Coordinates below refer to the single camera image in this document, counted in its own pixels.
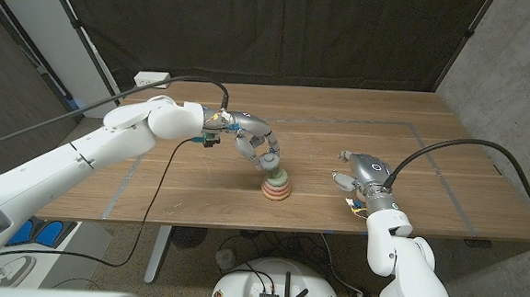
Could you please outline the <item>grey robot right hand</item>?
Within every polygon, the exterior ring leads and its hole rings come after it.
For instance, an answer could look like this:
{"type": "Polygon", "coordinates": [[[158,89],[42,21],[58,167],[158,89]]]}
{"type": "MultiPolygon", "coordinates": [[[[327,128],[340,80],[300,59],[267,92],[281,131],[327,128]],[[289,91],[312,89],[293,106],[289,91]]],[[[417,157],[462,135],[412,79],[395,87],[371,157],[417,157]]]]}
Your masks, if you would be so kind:
{"type": "Polygon", "coordinates": [[[350,165],[352,176],[334,171],[332,179],[339,189],[355,193],[368,216],[376,211],[398,210],[392,189],[386,188],[386,180],[392,171],[385,162],[369,154],[350,151],[340,152],[339,158],[350,165]]]}

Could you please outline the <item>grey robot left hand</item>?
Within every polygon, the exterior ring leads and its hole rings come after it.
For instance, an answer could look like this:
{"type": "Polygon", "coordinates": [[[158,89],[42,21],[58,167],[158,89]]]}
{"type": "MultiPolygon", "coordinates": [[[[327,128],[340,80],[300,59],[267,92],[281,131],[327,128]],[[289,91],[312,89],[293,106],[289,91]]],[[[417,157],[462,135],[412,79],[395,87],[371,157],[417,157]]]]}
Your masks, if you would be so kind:
{"type": "Polygon", "coordinates": [[[266,172],[280,164],[281,150],[269,124],[247,112],[202,109],[202,144],[204,148],[220,143],[220,133],[233,133],[235,149],[257,169],[266,172]]]}

